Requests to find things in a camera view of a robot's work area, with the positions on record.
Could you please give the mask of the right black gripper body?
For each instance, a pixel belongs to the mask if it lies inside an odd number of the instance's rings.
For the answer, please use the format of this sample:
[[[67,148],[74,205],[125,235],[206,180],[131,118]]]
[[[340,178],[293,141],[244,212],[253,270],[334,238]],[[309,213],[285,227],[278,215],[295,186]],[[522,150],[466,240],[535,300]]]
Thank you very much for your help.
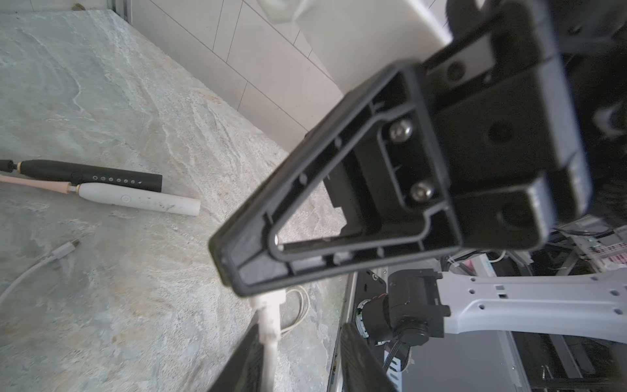
[[[426,64],[467,248],[539,248],[626,223],[626,4],[449,1]]]

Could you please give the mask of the white pink electric toothbrush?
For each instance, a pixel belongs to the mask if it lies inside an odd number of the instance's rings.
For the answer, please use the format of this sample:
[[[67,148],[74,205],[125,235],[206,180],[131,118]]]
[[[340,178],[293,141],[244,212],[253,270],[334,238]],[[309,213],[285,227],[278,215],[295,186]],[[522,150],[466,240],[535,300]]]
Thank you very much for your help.
[[[45,189],[61,194],[76,194],[82,199],[98,204],[190,217],[197,217],[201,210],[201,202],[198,199],[111,184],[85,183],[73,186],[63,181],[37,181],[4,175],[1,175],[1,183]]]

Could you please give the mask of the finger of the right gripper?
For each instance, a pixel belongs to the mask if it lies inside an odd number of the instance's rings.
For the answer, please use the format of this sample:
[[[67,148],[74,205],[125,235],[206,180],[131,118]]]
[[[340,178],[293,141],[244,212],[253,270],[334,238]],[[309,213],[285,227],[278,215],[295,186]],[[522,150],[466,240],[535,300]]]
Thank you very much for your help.
[[[240,297],[453,253],[462,245],[426,72],[395,62],[350,91],[210,238]],[[346,225],[334,237],[275,236],[324,185]]]

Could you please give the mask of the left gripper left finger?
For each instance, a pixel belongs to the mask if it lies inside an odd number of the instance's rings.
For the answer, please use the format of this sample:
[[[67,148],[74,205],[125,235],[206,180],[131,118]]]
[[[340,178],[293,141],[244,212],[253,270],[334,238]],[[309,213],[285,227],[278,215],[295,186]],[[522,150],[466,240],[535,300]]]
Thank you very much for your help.
[[[264,346],[253,323],[208,392],[261,391]]]

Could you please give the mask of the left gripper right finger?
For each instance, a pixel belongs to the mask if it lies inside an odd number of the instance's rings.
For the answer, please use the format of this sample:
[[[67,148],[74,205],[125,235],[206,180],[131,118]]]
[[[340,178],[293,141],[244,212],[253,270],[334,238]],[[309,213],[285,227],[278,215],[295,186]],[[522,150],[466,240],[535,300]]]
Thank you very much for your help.
[[[347,392],[395,392],[394,384],[385,374],[362,339],[356,326],[345,323],[340,332],[341,374]]]

